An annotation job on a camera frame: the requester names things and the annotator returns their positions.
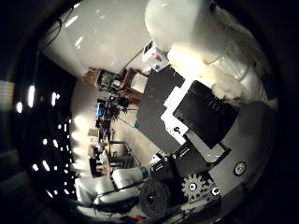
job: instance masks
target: screw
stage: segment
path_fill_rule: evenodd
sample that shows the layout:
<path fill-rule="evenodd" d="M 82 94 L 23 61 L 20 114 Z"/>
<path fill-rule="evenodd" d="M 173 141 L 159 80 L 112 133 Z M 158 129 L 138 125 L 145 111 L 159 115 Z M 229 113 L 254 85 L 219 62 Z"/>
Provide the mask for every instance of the screw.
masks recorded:
<path fill-rule="evenodd" d="M 197 189 L 197 185 L 195 185 L 194 183 L 191 183 L 190 185 L 189 185 L 189 190 L 190 191 L 195 191 Z"/>
<path fill-rule="evenodd" d="M 235 169 L 234 169 L 234 174 L 236 176 L 243 175 L 246 171 L 246 163 L 244 161 L 240 161 L 239 163 L 236 164 Z"/>
<path fill-rule="evenodd" d="M 219 189 L 218 189 L 218 188 L 214 188 L 214 189 L 212 190 L 212 194 L 213 194 L 214 196 L 219 195 L 219 194 L 220 194 Z"/>

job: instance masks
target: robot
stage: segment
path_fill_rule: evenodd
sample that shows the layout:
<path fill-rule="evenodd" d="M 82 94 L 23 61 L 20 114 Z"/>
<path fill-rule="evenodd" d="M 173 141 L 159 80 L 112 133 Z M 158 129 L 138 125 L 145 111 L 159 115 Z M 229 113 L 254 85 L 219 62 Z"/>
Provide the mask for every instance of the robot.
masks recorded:
<path fill-rule="evenodd" d="M 153 222 L 168 215 L 212 223 L 244 200 L 271 154 L 272 71 L 250 31 L 209 0 L 150 0 L 145 22 L 152 40 L 143 61 L 156 72 L 171 65 L 185 79 L 161 115 L 180 147 L 113 180 L 76 180 L 78 200 L 114 212 L 138 204 Z"/>

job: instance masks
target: white plastic casing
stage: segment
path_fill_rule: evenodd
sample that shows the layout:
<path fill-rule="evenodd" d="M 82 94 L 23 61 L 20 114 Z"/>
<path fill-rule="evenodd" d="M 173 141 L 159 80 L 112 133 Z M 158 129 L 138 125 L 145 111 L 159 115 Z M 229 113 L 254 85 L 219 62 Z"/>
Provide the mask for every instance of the white plastic casing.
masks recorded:
<path fill-rule="evenodd" d="M 147 63 L 156 72 L 169 64 L 166 53 L 158 49 L 153 41 L 143 48 L 142 62 Z"/>

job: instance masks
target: white wall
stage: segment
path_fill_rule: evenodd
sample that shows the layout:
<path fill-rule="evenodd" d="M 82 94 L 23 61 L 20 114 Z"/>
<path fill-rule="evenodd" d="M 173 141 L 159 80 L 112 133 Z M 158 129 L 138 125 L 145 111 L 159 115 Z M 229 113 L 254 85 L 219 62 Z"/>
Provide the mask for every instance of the white wall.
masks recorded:
<path fill-rule="evenodd" d="M 45 54 L 69 73 L 81 77 L 89 67 L 119 73 L 150 41 L 144 22 L 148 0 L 85 0 L 74 9 Z M 65 20 L 69 11 L 61 17 Z M 68 21 L 77 18 L 69 26 Z M 50 31 L 58 27 L 53 24 Z M 45 46 L 57 32 L 47 36 Z M 142 69 L 138 57 L 135 66 Z"/>

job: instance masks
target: black panel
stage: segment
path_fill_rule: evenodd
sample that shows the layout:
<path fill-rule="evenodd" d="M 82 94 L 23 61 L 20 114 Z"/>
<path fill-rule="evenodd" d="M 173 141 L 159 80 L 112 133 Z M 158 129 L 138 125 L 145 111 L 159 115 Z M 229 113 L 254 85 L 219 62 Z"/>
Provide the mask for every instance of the black panel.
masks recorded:
<path fill-rule="evenodd" d="M 180 119 L 209 147 L 214 147 L 233 125 L 237 112 L 215 97 L 211 89 L 194 81 L 174 116 Z"/>
<path fill-rule="evenodd" d="M 179 147 L 179 143 L 166 131 L 161 120 L 161 115 L 166 110 L 165 100 L 184 81 L 182 76 L 175 73 L 170 66 L 160 72 L 151 71 L 137 112 L 139 131 L 165 153 L 173 152 Z"/>
<path fill-rule="evenodd" d="M 205 161 L 202 155 L 189 142 L 174 152 L 174 161 L 180 177 L 201 173 L 211 168 L 212 164 Z"/>

